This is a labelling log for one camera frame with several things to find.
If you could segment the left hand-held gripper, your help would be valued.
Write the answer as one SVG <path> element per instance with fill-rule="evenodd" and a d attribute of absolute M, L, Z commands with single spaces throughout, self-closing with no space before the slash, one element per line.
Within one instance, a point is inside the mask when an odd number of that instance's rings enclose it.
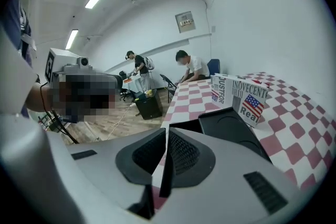
<path fill-rule="evenodd" d="M 70 123 L 110 115 L 123 84 L 119 75 L 94 69 L 87 57 L 57 48 L 49 50 L 45 78 L 51 89 L 51 108 Z"/>

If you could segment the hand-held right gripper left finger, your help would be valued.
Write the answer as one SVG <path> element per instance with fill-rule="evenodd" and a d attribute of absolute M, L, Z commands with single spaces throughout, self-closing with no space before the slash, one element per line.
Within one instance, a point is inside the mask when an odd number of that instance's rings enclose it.
<path fill-rule="evenodd" d="M 2 115 L 1 168 L 39 222 L 161 223 L 151 174 L 139 170 L 135 184 L 115 162 L 122 148 L 159 136 L 163 129 L 69 147 L 34 121 Z"/>

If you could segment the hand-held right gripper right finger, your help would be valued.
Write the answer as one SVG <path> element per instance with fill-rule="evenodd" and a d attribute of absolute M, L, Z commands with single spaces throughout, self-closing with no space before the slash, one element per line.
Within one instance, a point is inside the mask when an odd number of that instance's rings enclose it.
<path fill-rule="evenodd" d="M 157 223 L 313 223 L 313 211 L 299 219 L 318 190 L 301 190 L 252 150 L 184 129 L 171 133 L 207 146 L 215 156 L 210 174 L 196 186 L 173 188 L 156 214 Z"/>

